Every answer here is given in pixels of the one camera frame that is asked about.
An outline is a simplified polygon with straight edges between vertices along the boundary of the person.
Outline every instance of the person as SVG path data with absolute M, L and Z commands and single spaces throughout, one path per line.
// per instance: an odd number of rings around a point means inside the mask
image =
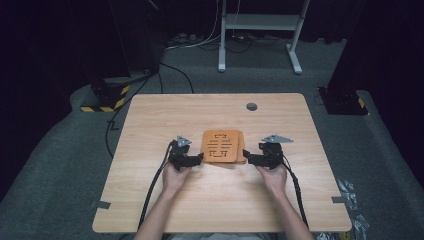
M 276 210 L 286 232 L 287 239 L 313 239 L 311 232 L 294 210 L 286 195 L 287 170 L 282 165 L 279 165 L 273 170 L 258 166 L 256 166 L 256 169 L 262 175 L 265 187 L 275 202 Z M 147 214 L 143 224 L 138 229 L 134 238 L 135 240 L 159 240 L 162 238 L 172 203 L 179 190 L 183 187 L 190 171 L 191 168 L 177 171 L 171 163 L 165 166 L 162 173 L 162 192 Z

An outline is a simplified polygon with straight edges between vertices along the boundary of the white metal frame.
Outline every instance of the white metal frame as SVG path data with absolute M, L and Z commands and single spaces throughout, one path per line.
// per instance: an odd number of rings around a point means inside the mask
M 227 0 L 222 2 L 221 43 L 219 46 L 218 71 L 225 72 L 225 30 L 252 29 L 252 30 L 288 30 L 294 31 L 290 44 L 286 45 L 293 70 L 296 74 L 302 73 L 299 60 L 296 56 L 296 46 L 299 40 L 308 10 L 310 0 L 304 0 L 299 15 L 260 15 L 260 14 L 227 14 Z

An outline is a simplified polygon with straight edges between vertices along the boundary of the round hole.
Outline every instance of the round hole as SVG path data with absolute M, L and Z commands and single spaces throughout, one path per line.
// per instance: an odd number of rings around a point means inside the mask
M 258 105 L 256 105 L 256 103 L 248 103 L 248 104 L 246 105 L 246 108 L 247 108 L 249 111 L 255 111 L 256 109 L 258 109 Z

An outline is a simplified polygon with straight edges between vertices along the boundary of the wooden block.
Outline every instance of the wooden block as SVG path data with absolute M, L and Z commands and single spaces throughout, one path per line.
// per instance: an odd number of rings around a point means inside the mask
M 243 157 L 243 149 L 246 148 L 244 144 L 244 135 L 241 131 L 239 132 L 239 144 L 237 147 L 237 160 L 236 163 L 246 163 L 247 159 Z
M 239 152 L 239 133 L 240 131 L 238 130 L 205 131 L 200 149 L 204 153 L 203 162 L 236 162 Z

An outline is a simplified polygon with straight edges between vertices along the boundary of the human hand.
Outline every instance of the human hand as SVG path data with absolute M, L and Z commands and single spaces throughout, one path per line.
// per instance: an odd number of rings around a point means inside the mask
M 190 172 L 191 167 L 181 168 L 180 171 L 177 171 L 172 163 L 166 164 L 162 173 L 163 192 L 172 194 L 177 193 L 182 186 L 184 186 L 185 180 Z
M 265 167 L 255 166 L 261 173 L 266 189 L 278 196 L 286 194 L 287 169 L 282 165 L 278 165 L 275 169 L 269 170 Z

